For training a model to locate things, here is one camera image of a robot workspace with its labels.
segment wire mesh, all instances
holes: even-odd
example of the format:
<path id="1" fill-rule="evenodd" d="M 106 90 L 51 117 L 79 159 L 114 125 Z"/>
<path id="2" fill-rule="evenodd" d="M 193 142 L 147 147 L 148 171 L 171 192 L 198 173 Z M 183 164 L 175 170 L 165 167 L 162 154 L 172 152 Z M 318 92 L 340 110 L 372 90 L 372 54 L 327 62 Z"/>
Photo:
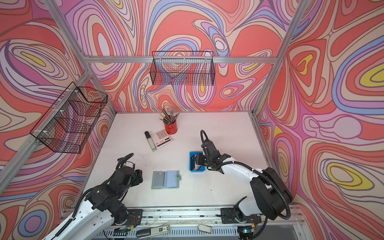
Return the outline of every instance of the wire mesh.
<path id="1" fill-rule="evenodd" d="M 154 59 L 150 75 L 153 85 L 214 84 L 215 65 L 213 63 L 213 52 L 154 51 L 152 55 Z"/>
<path id="2" fill-rule="evenodd" d="M 98 90 L 76 87 L 37 139 L 53 152 L 81 153 L 107 100 Z"/>

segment wire basket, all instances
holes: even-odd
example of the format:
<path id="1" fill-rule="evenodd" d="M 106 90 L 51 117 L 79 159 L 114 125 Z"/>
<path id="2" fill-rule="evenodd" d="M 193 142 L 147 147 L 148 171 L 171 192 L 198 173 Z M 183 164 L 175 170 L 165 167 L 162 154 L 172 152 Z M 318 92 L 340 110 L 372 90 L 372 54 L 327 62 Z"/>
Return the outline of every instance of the wire basket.
<path id="1" fill-rule="evenodd" d="M 152 84 L 213 86 L 213 54 L 212 51 L 153 51 Z"/>
<path id="2" fill-rule="evenodd" d="M 103 92 L 76 87 L 38 136 L 30 133 L 53 152 L 81 153 L 107 100 Z"/>

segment white table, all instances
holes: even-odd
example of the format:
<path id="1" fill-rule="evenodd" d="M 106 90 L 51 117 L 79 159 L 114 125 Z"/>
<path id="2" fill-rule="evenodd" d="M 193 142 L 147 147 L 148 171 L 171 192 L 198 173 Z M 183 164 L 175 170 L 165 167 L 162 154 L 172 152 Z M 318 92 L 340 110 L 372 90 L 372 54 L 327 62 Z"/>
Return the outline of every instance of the white table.
<path id="1" fill-rule="evenodd" d="M 189 171 L 189 152 L 201 151 L 201 129 L 221 154 L 254 168 L 267 168 L 247 112 L 180 113 L 178 131 L 171 135 L 173 141 L 152 152 L 144 132 L 153 134 L 164 128 L 158 117 L 158 113 L 117 114 L 85 189 L 108 179 L 117 159 L 133 152 L 129 161 L 142 170 L 144 181 L 128 190 L 123 200 L 127 207 L 231 205 L 244 196 L 253 196 L 249 186 L 232 176 L 208 170 Z M 179 170 L 180 187 L 151 189 L 153 171 L 161 170 Z"/>

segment pencil holder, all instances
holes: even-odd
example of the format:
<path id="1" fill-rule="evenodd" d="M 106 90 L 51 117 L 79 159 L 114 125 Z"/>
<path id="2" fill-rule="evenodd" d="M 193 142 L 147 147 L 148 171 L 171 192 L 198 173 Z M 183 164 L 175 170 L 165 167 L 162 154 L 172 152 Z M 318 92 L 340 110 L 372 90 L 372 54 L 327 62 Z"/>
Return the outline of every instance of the pencil holder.
<path id="1" fill-rule="evenodd" d="M 165 124 L 164 123 L 164 128 L 166 129 L 166 132 L 169 135 L 175 134 L 177 132 L 177 121 L 175 121 L 172 124 Z"/>

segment psychedelic swirl pattern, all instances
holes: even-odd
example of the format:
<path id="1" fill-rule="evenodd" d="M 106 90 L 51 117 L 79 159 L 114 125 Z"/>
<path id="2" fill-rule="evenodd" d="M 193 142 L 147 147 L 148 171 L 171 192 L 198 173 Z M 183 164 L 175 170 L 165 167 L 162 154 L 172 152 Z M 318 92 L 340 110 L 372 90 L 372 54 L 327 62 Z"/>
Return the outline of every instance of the psychedelic swirl pattern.
<path id="1" fill-rule="evenodd" d="M 87 55 L 209 50 L 215 56 L 275 56 L 296 4 L 83 0 L 63 1 L 60 9 Z M 169 106 L 179 111 L 252 110 L 270 65 L 215 67 L 214 86 L 191 87 L 152 86 L 150 64 L 92 64 L 116 111 L 158 111 Z"/>
<path id="2" fill-rule="evenodd" d="M 311 2 L 258 120 L 315 239 L 384 239 L 384 2 Z"/>
<path id="3" fill-rule="evenodd" d="M 5 2 L 0 1 L 0 169 L 59 94 L 83 73 L 43 1 Z M 0 239 L 42 239 L 59 224 L 111 122 L 105 109 L 81 154 L 37 147 L 0 196 Z"/>

